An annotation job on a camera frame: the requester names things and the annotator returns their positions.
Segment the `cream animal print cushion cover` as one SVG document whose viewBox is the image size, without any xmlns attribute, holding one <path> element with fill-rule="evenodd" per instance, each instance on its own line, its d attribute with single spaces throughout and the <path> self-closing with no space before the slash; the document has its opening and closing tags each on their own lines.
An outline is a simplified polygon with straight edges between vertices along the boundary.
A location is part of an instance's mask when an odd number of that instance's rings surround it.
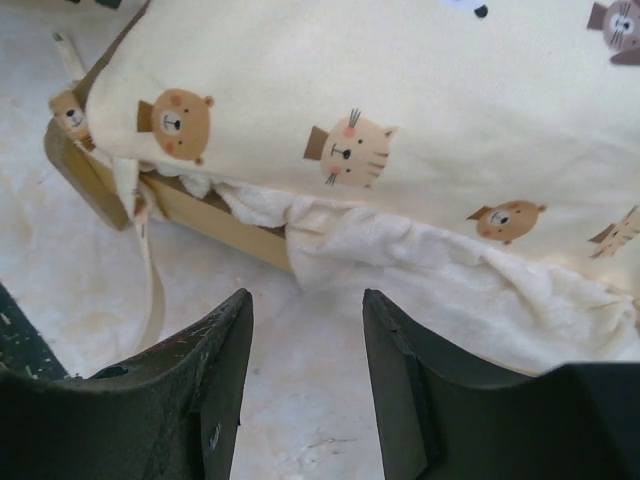
<svg viewBox="0 0 640 480">
<path fill-rule="evenodd" d="M 359 263 L 543 371 L 639 356 L 639 5 L 287 1 L 289 186 L 177 177 L 283 228 L 301 282 Z"/>
</svg>

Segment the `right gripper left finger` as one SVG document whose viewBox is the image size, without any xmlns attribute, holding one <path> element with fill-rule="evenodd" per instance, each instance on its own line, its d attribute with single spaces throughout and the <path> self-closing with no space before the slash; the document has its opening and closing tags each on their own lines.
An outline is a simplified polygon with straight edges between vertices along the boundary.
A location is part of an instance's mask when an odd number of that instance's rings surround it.
<svg viewBox="0 0 640 480">
<path fill-rule="evenodd" d="M 253 335 L 238 290 L 201 320 L 89 378 L 1 367 L 5 479 L 226 479 Z"/>
</svg>

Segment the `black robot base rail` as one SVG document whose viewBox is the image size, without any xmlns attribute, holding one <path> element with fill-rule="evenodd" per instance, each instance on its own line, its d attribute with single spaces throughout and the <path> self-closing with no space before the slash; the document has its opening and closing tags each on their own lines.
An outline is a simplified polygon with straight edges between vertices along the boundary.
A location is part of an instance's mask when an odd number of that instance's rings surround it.
<svg viewBox="0 0 640 480">
<path fill-rule="evenodd" d="M 1 367 L 40 380 L 62 380 L 68 372 L 43 336 L 1 285 Z"/>
</svg>

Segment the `wooden pet bed frame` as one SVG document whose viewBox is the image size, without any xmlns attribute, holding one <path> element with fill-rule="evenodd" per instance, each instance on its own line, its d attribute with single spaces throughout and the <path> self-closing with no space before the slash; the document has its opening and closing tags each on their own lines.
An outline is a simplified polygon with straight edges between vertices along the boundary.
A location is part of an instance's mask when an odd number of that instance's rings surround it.
<svg viewBox="0 0 640 480">
<path fill-rule="evenodd" d="M 51 100 L 65 138 L 105 155 L 132 220 L 154 206 L 143 165 L 214 182 L 289 186 L 301 130 L 277 84 L 307 7 L 151 1 L 81 83 Z"/>
</svg>

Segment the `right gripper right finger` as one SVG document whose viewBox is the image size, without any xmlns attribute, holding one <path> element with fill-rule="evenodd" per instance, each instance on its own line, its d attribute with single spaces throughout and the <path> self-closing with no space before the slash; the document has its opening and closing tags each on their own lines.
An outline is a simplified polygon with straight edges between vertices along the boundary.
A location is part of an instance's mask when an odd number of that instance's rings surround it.
<svg viewBox="0 0 640 480">
<path fill-rule="evenodd" d="M 635 479 L 639 367 L 580 362 L 529 377 L 414 321 L 382 292 L 363 323 L 388 479 Z"/>
</svg>

